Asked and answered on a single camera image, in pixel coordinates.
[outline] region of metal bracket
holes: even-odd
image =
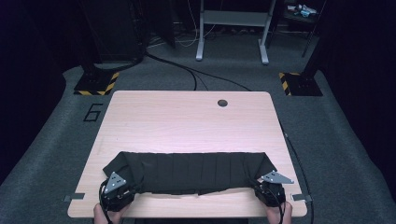
[[[73,193],[71,195],[64,196],[64,202],[70,203],[72,200],[83,200],[85,193]]]
[[[294,184],[294,181],[281,175],[280,173],[277,173],[275,171],[272,171],[268,173],[267,175],[262,175],[262,180],[268,183],[273,183],[273,184]]]
[[[303,194],[293,194],[291,198],[296,201],[305,201],[306,203],[310,203],[313,201],[311,195],[303,195]]]
[[[118,189],[119,187],[123,186],[126,184],[126,180],[124,180],[122,177],[117,175],[115,172],[111,173],[110,178],[108,179],[108,183],[105,188],[105,194]]]

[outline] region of black cable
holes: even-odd
[[[198,75],[196,75],[200,80],[201,80],[201,83],[205,86],[205,89],[207,90],[207,91],[209,91],[209,89],[207,88],[207,86],[206,86],[206,84],[204,83],[204,81],[198,76]]]
[[[102,208],[103,214],[105,214],[105,217],[107,219],[108,224],[113,224],[113,222],[110,220],[110,217],[107,214],[107,209],[105,209],[103,207],[103,202],[102,202],[102,193],[103,193],[103,187],[107,184],[108,180],[105,180],[99,188],[99,202],[100,202],[100,206]]]
[[[309,185],[308,185],[308,180],[306,178],[305,170],[303,168],[303,165],[301,164],[300,157],[298,156],[297,151],[295,150],[293,144],[291,143],[291,141],[289,139],[289,136],[285,132],[285,130],[284,130],[283,126],[282,126],[282,123],[280,121],[279,121],[279,124],[280,124],[280,128],[282,129],[282,133],[285,135],[286,139],[288,140],[290,148],[291,148],[291,151],[295,155],[295,157],[297,159],[297,162],[298,162],[298,164],[300,166],[301,172],[302,172],[303,177],[304,177],[304,182],[305,182],[305,185],[306,185],[306,190],[308,191],[308,195],[311,196],[311,202],[310,202],[310,205],[311,205],[311,224],[313,224],[314,223],[314,200],[312,198],[311,188],[309,188]]]
[[[245,87],[245,86],[243,86],[243,85],[241,85],[241,84],[239,84],[239,83],[237,83],[237,82],[234,82],[234,81],[232,81],[232,80],[230,80],[230,79],[227,79],[227,78],[224,78],[224,77],[216,77],[216,76],[210,75],[210,74],[208,74],[208,73],[201,72],[201,71],[199,71],[199,70],[190,68],[190,67],[188,67],[188,66],[181,65],[181,64],[179,64],[179,63],[173,63],[173,62],[167,61],[167,60],[165,60],[165,59],[158,58],[158,57],[156,57],[156,56],[154,56],[154,55],[152,55],[152,54],[149,54],[148,52],[145,52],[145,54],[146,54],[146,56],[150,57],[151,59],[157,60],[157,61],[159,61],[159,62],[162,62],[162,63],[169,63],[169,64],[172,64],[173,66],[176,66],[176,67],[179,67],[179,68],[183,68],[183,69],[186,69],[186,70],[190,70],[190,71],[194,71],[194,72],[197,72],[197,73],[201,73],[201,74],[203,74],[203,75],[205,75],[205,76],[209,76],[209,77],[213,77],[213,78],[218,78],[218,79],[220,79],[220,80],[228,81],[228,82],[231,82],[231,83],[233,83],[233,84],[235,84],[235,85],[237,85],[237,86],[239,86],[239,87],[241,87],[241,88],[243,88],[243,89],[245,89],[245,90],[247,90],[247,91],[251,91],[248,87]]]
[[[195,77],[195,74],[192,71],[189,71],[189,72],[191,72],[191,75],[194,78],[194,90],[196,91],[197,90],[197,78]]]
[[[277,200],[276,195],[269,189],[269,188],[265,188],[266,190],[270,191],[270,193],[274,196],[276,203],[277,203],[277,207],[279,208],[279,213],[280,213],[280,221],[279,224],[283,223],[283,216],[285,216],[285,211],[286,211],[286,204],[285,207],[283,208],[283,212],[282,212],[282,205],[281,203]]]

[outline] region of hole in table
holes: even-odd
[[[218,105],[221,107],[227,106],[228,102],[226,100],[219,100]]]

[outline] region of gray carpet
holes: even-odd
[[[278,34],[268,49],[269,65],[262,65],[254,35],[218,36],[206,40],[204,59],[195,61],[197,42],[190,47],[167,45],[148,48],[163,59],[181,63],[213,76],[228,78],[252,91],[268,91],[278,117],[304,167],[315,206],[315,223],[396,223],[396,205],[379,170],[368,158],[352,132],[321,72],[315,80],[322,97],[286,96],[279,72],[301,72],[315,46],[302,58],[305,40]],[[104,67],[119,64],[103,64]],[[0,187],[0,223],[92,223],[67,215],[65,195],[76,189],[111,94],[114,91],[192,91],[192,76],[177,67],[145,58],[120,72],[107,96],[80,96],[73,88],[82,75],[76,67],[66,71],[66,90],[51,117],[20,162]],[[245,91],[225,80],[197,74],[209,91]],[[206,91],[198,79],[198,91]],[[92,104],[101,114],[84,122]],[[290,151],[295,170],[306,193],[301,168]],[[305,217],[293,223],[309,223]],[[250,223],[266,223],[255,218]],[[133,223],[126,219],[124,223]]]

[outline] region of triangular bracket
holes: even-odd
[[[266,175],[263,175],[262,181],[265,181],[268,183],[273,183],[273,184],[294,184],[294,181],[292,181],[291,179],[289,179],[275,171],[272,171]]]
[[[111,173],[110,178],[108,179],[108,183],[105,188],[105,194],[120,188],[121,186],[126,184],[126,180],[117,175],[115,172]]]

